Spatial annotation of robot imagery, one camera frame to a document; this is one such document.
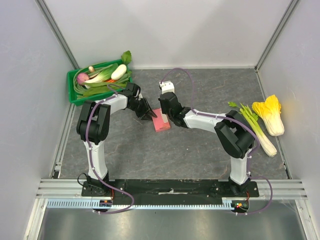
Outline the pink express box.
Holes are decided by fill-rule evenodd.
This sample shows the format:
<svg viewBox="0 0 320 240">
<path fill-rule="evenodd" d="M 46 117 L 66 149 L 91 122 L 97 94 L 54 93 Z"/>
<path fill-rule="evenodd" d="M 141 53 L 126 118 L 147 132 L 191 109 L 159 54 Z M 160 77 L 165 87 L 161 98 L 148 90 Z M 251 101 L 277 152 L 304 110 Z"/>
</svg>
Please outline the pink express box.
<svg viewBox="0 0 320 240">
<path fill-rule="evenodd" d="M 155 131 L 158 133 L 169 130 L 171 125 L 169 123 L 168 116 L 162 113 L 161 108 L 154 109 L 153 112 L 156 114 L 156 117 L 152 117 Z"/>
</svg>

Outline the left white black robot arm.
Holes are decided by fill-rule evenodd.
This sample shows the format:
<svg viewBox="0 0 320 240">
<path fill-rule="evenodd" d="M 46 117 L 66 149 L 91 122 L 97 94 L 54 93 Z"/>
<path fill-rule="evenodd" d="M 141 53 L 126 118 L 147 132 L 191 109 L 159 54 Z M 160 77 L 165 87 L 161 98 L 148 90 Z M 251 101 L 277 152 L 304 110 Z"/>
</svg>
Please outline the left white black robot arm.
<svg viewBox="0 0 320 240">
<path fill-rule="evenodd" d="M 130 109 L 141 120 L 151 121 L 157 115 L 141 94 L 141 87 L 128 83 L 118 93 L 103 100 L 86 100 L 82 105 L 76 132 L 87 152 L 88 173 L 81 184 L 83 197 L 104 197 L 112 191 L 109 185 L 109 171 L 105 162 L 105 140 L 109 134 L 111 115 Z"/>
</svg>

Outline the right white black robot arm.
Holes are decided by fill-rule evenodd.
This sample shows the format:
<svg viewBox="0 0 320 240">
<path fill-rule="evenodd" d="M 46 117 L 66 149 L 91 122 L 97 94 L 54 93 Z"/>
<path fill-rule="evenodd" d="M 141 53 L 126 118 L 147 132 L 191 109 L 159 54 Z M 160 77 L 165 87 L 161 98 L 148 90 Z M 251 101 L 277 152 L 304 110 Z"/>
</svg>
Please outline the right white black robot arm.
<svg viewBox="0 0 320 240">
<path fill-rule="evenodd" d="M 223 149 L 230 156 L 229 191 L 235 197 L 242 196 L 251 181 L 248 159 L 252 157 L 257 138 L 244 117 L 235 110 L 227 114 L 213 114 L 183 107 L 173 92 L 161 94 L 158 100 L 162 113 L 176 126 L 217 135 Z"/>
</svg>

